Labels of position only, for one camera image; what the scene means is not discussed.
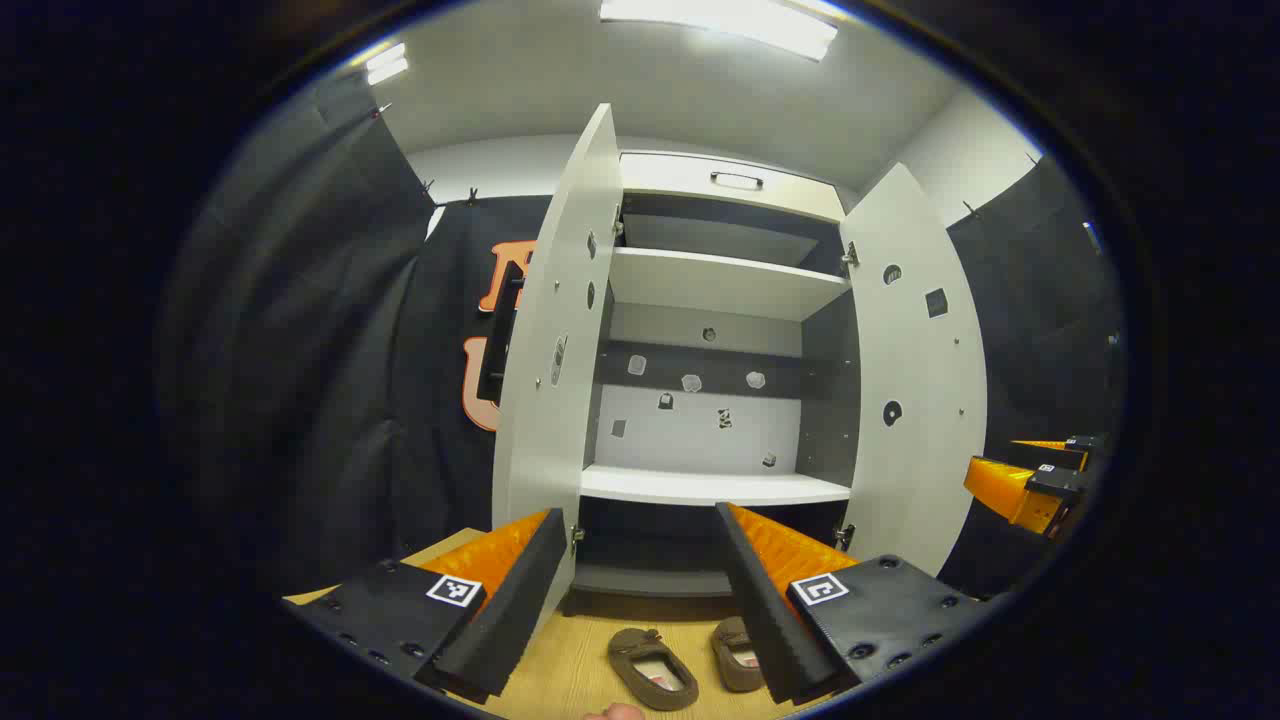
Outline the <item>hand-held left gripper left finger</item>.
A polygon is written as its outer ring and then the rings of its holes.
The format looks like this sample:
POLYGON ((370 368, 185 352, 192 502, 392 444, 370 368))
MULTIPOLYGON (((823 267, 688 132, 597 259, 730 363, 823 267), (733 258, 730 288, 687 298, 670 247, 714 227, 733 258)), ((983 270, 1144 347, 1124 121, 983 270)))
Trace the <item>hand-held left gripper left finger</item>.
POLYGON ((383 559, 283 607, 366 667, 475 703, 499 696, 539 624, 567 550, 544 509, 425 562, 383 559))

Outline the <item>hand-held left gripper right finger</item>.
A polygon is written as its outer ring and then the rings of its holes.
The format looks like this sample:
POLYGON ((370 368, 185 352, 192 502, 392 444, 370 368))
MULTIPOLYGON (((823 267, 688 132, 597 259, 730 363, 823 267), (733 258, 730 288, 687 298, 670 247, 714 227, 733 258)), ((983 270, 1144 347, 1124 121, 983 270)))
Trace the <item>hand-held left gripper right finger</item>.
POLYGON ((730 587, 771 697, 804 705, 922 667, 1006 605, 895 553, 858 561, 735 503, 716 505, 730 587))

